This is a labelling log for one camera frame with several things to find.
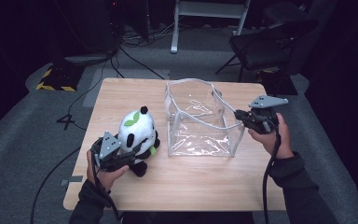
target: metal stand leg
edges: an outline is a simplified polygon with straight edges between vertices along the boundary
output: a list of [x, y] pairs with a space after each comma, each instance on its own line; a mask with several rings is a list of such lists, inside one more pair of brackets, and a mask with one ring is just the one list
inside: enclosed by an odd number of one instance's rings
[[179, 39], [179, 0], [176, 0], [171, 53], [178, 52], [178, 39]]
[[249, 4], [251, 3], [251, 0], [247, 0], [243, 7], [242, 16], [240, 19], [240, 23], [238, 25], [237, 31], [233, 32], [234, 35], [240, 35], [242, 33], [243, 24], [245, 23], [246, 15], [248, 14], [248, 8]]

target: black cable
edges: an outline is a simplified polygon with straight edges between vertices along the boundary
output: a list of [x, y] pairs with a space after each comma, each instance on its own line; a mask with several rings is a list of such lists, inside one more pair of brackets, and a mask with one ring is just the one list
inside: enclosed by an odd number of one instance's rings
[[[79, 97], [77, 97], [77, 98], [69, 105], [67, 116], [71, 116], [71, 108], [72, 108], [72, 106], [73, 106], [80, 98], [82, 98], [82, 97], [83, 97], [84, 95], [86, 95], [88, 92], [92, 91], [92, 90], [98, 85], [98, 83], [101, 82], [101, 80], [103, 79], [103, 69], [105, 68], [107, 61], [108, 61], [108, 60], [105, 60], [105, 62], [104, 62], [104, 64], [103, 64], [103, 68], [102, 68], [102, 70], [101, 70], [100, 79], [95, 83], [94, 86], [92, 86], [92, 88], [90, 88], [88, 91], [83, 92]], [[81, 129], [81, 130], [87, 130], [87, 129], [85, 129], [85, 128], [82, 128], [82, 127], [78, 126], [75, 122], [74, 122], [74, 124], [75, 124], [75, 126], [76, 126], [77, 128], [79, 128], [79, 129]]]
[[[166, 28], [161, 29], [160, 31], [155, 31], [155, 32], [149, 33], [148, 36], [149, 36], [149, 38], [151, 38], [151, 40], [149, 40], [145, 44], [143, 44], [145, 42], [145, 40], [139, 35], [124, 36], [122, 38], [122, 45], [124, 45], [128, 48], [146, 47], [148, 45], [155, 43], [157, 40], [160, 40], [160, 39], [164, 38], [165, 36], [167, 36], [167, 35], [163, 35], [163, 33], [166, 30], [168, 30], [168, 28], [170, 26], [167, 26]], [[128, 43], [127, 42], [127, 40], [133, 40], [133, 39], [137, 39], [138, 43]]]
[[32, 205], [32, 210], [31, 210], [31, 217], [30, 217], [30, 223], [34, 224], [34, 209], [36, 207], [36, 201], [37, 198], [40, 194], [40, 191], [42, 190], [43, 186], [45, 186], [46, 181], [48, 181], [48, 178], [51, 176], [51, 174], [64, 162], [66, 161], [69, 157], [71, 157], [72, 155], [74, 155], [78, 150], [80, 150], [80, 147], [78, 147], [77, 149], [75, 149], [74, 151], [72, 151], [69, 155], [67, 155], [65, 158], [63, 158], [59, 163], [57, 163], [57, 165], [54, 166], [54, 168], [48, 173], [48, 175], [45, 177], [45, 179], [43, 180], [42, 184], [40, 185], [39, 189], [37, 190], [36, 195], [34, 196], [34, 203]]
[[122, 216], [120, 216], [118, 214], [118, 210], [115, 206], [115, 203], [113, 202], [113, 199], [109, 196], [109, 192], [105, 191], [105, 188], [103, 187], [103, 185], [101, 184], [100, 179], [98, 178], [97, 174], [98, 172], [100, 172], [100, 170], [96, 171], [95, 167], [97, 166], [97, 161], [95, 160], [94, 155], [91, 155], [91, 166], [92, 166], [92, 174], [94, 176], [94, 183], [95, 183], [95, 187], [97, 187], [98, 191], [100, 191], [100, 193], [105, 197], [105, 199], [107, 199], [110, 202], [110, 205], [112, 206], [113, 212], [115, 213], [115, 216], [117, 218], [117, 221], [121, 220]]
[[125, 78], [119, 71], [118, 71], [118, 67], [115, 68], [115, 66], [113, 65], [112, 63], [112, 58], [110, 59], [110, 64], [112, 65], [113, 69], [115, 69], [115, 71], [122, 77], [122, 78]]
[[125, 53], [129, 58], [131, 58], [132, 60], [134, 60], [136, 63], [140, 64], [141, 66], [145, 67], [147, 70], [149, 70], [150, 72], [156, 74], [158, 77], [160, 77], [161, 79], [165, 79], [164, 77], [162, 77], [161, 75], [159, 75], [157, 72], [153, 71], [151, 68], [147, 67], [146, 65], [144, 65], [143, 63], [138, 62], [137, 60], [135, 60], [134, 58], [132, 58], [122, 47], [120, 47], [121, 51], [123, 51], [123, 53]]
[[268, 165], [266, 168], [266, 171], [263, 176], [263, 210], [264, 210], [264, 219], [266, 220], [266, 224], [269, 224], [269, 209], [267, 207], [267, 180], [269, 177], [269, 171], [271, 170], [272, 163], [275, 161], [278, 149], [281, 146], [281, 135], [279, 134], [279, 129], [273, 122], [269, 120], [269, 122], [274, 127], [275, 133], [276, 133], [276, 140], [274, 148], [271, 152], [271, 158], [268, 161]]
[[76, 38], [76, 40], [83, 46], [83, 48], [85, 49], [88, 49], [89, 51], [91, 52], [95, 52], [95, 53], [109, 53], [111, 51], [115, 51], [116, 49], [116, 46], [114, 46], [112, 49], [110, 50], [107, 50], [107, 51], [99, 51], [99, 50], [95, 50], [95, 49], [92, 49], [90, 48], [89, 46], [87, 46], [81, 39], [80, 37], [77, 35], [77, 33], [75, 32], [74, 28], [72, 27], [71, 25], [71, 22], [69, 22], [69, 20], [67, 19], [65, 13], [63, 13], [60, 5], [58, 4], [58, 2], [56, 0], [54, 0], [54, 3], [57, 7], [57, 9], [60, 11], [60, 13], [62, 14], [62, 17], [63, 19], [65, 20], [66, 24], [68, 25], [69, 29], [71, 30], [72, 34], [74, 35], [74, 37]]

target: chair leg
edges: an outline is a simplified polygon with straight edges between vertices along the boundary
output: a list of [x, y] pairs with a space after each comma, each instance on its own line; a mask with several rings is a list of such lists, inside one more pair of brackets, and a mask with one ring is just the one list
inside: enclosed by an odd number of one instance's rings
[[241, 82], [242, 73], [243, 73], [243, 66], [241, 65], [240, 74], [238, 75], [238, 82]]
[[217, 72], [215, 72], [215, 74], [219, 74], [223, 70], [223, 68], [228, 66], [232, 61], [234, 61], [235, 58], [237, 58], [236, 55], [232, 56], [232, 58], [230, 58], [221, 68], [219, 68], [219, 70], [217, 70]]

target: gray carpet floor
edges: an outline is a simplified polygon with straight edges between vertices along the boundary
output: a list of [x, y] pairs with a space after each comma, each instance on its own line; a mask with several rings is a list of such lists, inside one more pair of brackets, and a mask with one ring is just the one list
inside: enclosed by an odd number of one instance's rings
[[[214, 74], [232, 56], [228, 39], [234, 29], [185, 30], [179, 36], [177, 54], [170, 54], [170, 35], [161, 35], [163, 38], [146, 47], [122, 48], [155, 71], [169, 71], [170, 79], [196, 77], [235, 82], [239, 67], [228, 67], [218, 76]], [[113, 64], [119, 69], [145, 70], [122, 51]], [[29, 222], [40, 184], [59, 161], [81, 145], [85, 134], [81, 128], [86, 129], [90, 120], [92, 107], [84, 106], [85, 92], [103, 64], [85, 69], [76, 92], [37, 91], [35, 87], [48, 66], [29, 75], [24, 83], [29, 94], [0, 121], [0, 223]], [[113, 71], [110, 63], [104, 69], [106, 73]], [[253, 81], [255, 77], [249, 75], [243, 80]], [[291, 129], [292, 147], [305, 158], [310, 176], [320, 185], [320, 193], [339, 223], [358, 223], [356, 186], [304, 96], [308, 81], [301, 75], [293, 76], [292, 80], [299, 95], [280, 96], [287, 98], [289, 104], [276, 107]], [[78, 127], [69, 125], [65, 131], [64, 124], [56, 120], [67, 114], [71, 104], [70, 112]], [[76, 157], [77, 153], [58, 167], [42, 188], [35, 207], [35, 223], [67, 223], [71, 211], [62, 206], [66, 187], [60, 183], [71, 176]], [[288, 223], [285, 212], [271, 211], [269, 215], [270, 223]], [[264, 223], [261, 212], [254, 212], [254, 217], [255, 223]], [[116, 223], [113, 212], [106, 210], [101, 223]]]

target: black sleeve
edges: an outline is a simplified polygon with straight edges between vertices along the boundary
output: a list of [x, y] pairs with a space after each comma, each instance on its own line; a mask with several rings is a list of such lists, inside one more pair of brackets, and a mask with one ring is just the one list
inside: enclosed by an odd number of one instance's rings
[[72, 213], [69, 223], [100, 223], [103, 209], [108, 201], [98, 193], [97, 188], [86, 180], [79, 192], [79, 201]]
[[301, 156], [295, 152], [293, 158], [276, 160], [269, 172], [275, 183], [283, 188], [290, 223], [338, 223], [304, 165]]

